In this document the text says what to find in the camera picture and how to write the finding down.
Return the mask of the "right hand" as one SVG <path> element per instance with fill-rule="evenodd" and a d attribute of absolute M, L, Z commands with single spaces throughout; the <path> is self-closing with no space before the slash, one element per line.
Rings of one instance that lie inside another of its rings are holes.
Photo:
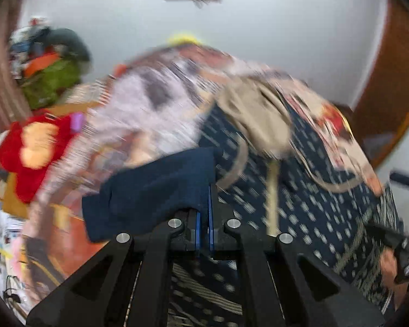
<path fill-rule="evenodd" d="M 397 284 L 395 278 L 398 274 L 398 264 L 394 251 L 386 247 L 380 255 L 380 271 L 383 285 L 393 294 L 394 308 L 397 310 L 403 303 L 409 283 Z"/>

